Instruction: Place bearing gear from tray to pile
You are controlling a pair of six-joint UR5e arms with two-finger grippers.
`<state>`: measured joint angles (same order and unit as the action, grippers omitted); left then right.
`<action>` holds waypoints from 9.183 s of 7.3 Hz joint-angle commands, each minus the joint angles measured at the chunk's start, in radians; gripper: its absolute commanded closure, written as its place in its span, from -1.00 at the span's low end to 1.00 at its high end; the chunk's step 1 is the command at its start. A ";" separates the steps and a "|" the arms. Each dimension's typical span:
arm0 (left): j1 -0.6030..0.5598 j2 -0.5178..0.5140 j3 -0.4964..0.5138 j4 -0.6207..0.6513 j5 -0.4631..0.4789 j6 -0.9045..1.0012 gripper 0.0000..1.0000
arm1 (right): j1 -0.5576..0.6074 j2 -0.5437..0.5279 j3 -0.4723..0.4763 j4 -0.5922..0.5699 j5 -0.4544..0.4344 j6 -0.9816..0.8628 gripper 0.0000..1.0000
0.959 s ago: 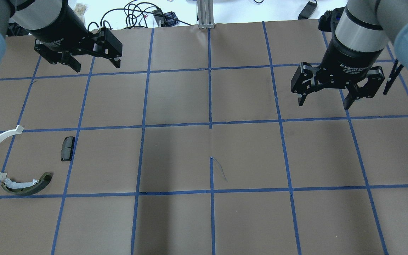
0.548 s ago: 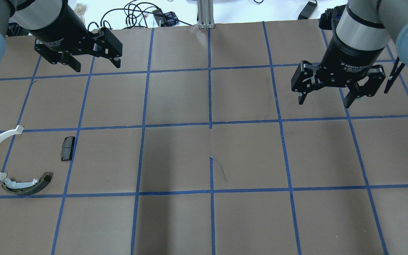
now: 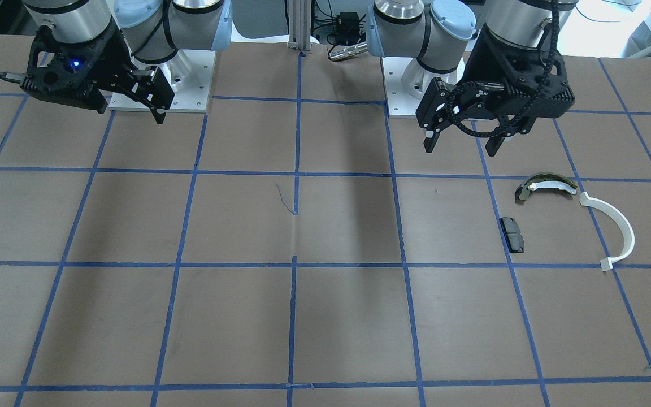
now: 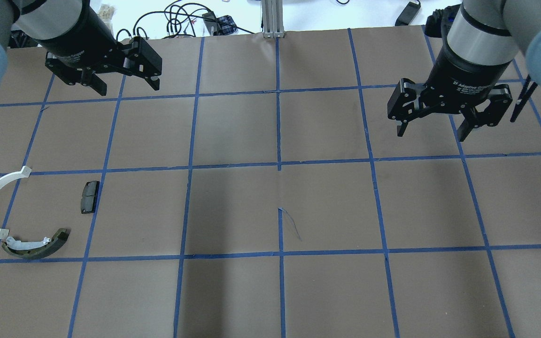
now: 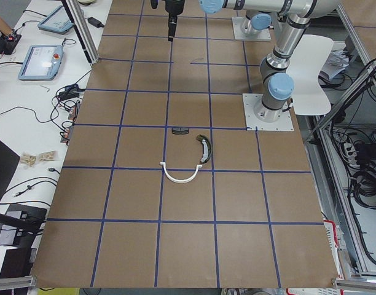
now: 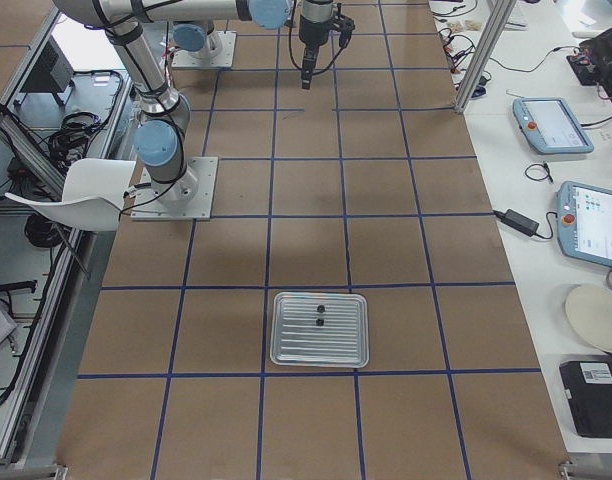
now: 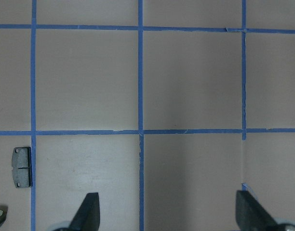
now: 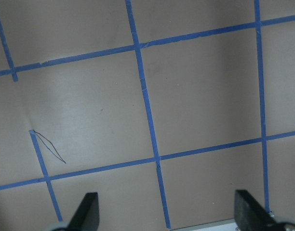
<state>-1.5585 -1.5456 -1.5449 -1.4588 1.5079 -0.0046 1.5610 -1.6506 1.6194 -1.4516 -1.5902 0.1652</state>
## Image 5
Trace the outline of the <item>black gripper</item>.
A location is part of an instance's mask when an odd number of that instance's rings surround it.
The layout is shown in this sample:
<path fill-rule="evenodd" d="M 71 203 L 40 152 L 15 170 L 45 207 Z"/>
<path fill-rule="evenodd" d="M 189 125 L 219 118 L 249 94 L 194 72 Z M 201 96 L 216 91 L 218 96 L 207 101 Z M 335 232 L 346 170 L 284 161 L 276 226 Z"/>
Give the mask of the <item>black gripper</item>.
<path fill-rule="evenodd" d="M 151 7 L 156 9 L 158 7 L 158 0 L 150 0 Z M 165 10 L 168 12 L 168 41 L 173 42 L 176 27 L 178 24 L 178 17 L 184 11 L 185 0 L 165 0 Z"/>

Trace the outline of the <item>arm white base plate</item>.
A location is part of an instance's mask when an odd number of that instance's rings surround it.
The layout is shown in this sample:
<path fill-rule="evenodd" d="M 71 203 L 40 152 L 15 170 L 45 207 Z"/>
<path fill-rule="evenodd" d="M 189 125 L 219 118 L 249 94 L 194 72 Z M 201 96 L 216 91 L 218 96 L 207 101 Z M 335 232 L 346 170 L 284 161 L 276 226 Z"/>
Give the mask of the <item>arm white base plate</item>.
<path fill-rule="evenodd" d="M 234 39 L 238 41 L 270 42 L 271 36 L 268 28 L 256 30 L 251 21 L 246 17 L 232 17 Z"/>
<path fill-rule="evenodd" d="M 244 93 L 242 97 L 247 130 L 269 132 L 294 131 L 287 103 L 280 110 L 272 111 L 262 105 L 262 94 L 260 93 Z"/>

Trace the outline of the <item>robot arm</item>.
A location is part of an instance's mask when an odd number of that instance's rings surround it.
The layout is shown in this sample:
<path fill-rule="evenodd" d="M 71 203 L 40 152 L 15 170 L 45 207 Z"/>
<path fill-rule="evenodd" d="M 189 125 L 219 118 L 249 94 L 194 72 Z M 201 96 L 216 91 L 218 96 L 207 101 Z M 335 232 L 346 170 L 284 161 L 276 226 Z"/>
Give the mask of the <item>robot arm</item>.
<path fill-rule="evenodd" d="M 260 73 L 264 85 L 261 101 L 254 106 L 255 116 L 272 123 L 283 112 L 285 102 L 294 91 L 294 81 L 286 74 L 290 57 L 301 40 L 313 18 L 320 18 L 332 12 L 339 1 L 200 1 L 201 9 L 215 14 L 221 9 L 256 10 L 287 14 L 286 24 L 273 51 L 260 64 Z"/>
<path fill-rule="evenodd" d="M 207 14 L 215 14 L 227 7 L 228 1 L 199 1 L 201 9 Z M 165 11 L 168 13 L 168 41 L 173 42 L 178 16 L 184 11 L 185 1 L 165 1 Z M 241 23 L 241 32 L 247 35 L 258 34 L 269 28 L 272 18 L 268 12 L 247 10 Z"/>

